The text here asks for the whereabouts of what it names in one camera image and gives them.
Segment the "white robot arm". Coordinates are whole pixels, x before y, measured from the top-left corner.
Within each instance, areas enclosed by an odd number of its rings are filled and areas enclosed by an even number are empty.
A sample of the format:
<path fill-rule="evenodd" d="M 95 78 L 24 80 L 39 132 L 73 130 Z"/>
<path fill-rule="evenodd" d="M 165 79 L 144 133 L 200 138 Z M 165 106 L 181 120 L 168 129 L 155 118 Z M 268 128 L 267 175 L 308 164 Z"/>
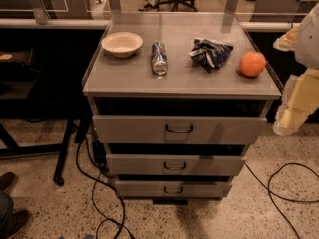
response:
<path fill-rule="evenodd" d="M 278 107 L 273 131 L 288 136 L 298 131 L 308 117 L 319 109 L 319 4 L 280 38 L 273 47 L 293 51 L 295 60 L 306 67 L 299 77 L 287 80 Z"/>

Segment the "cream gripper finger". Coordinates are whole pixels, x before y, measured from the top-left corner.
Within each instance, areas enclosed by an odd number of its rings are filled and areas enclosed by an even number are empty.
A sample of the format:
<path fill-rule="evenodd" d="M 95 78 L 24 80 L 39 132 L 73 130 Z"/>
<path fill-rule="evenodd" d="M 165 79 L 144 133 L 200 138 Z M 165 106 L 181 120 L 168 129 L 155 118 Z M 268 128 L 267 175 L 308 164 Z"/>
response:
<path fill-rule="evenodd" d="M 308 68 L 299 77 L 291 75 L 284 86 L 273 132 L 280 136 L 296 133 L 319 109 L 319 70 Z"/>
<path fill-rule="evenodd" d="M 273 47 L 284 52 L 294 51 L 298 30 L 299 27 L 291 28 L 284 35 L 276 39 L 276 41 L 273 43 Z"/>

